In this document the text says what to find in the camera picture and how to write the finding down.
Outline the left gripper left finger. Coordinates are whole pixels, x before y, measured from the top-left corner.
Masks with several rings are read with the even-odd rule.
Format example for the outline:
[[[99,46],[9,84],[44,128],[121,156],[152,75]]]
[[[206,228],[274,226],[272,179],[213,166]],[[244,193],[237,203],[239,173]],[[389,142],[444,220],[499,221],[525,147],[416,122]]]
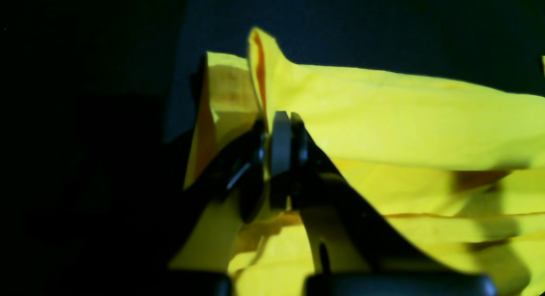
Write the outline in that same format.
[[[227,273],[241,228],[263,201],[267,133],[262,119],[225,146],[162,212],[162,265]]]

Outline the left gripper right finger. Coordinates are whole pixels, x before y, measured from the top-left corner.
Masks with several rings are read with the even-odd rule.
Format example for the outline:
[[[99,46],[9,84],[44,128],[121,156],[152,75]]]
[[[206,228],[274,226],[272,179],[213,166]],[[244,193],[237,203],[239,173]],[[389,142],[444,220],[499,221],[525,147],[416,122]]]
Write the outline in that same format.
[[[296,114],[270,142],[272,207],[301,216],[313,275],[304,296],[496,296],[492,279],[454,271],[401,235],[341,175]]]

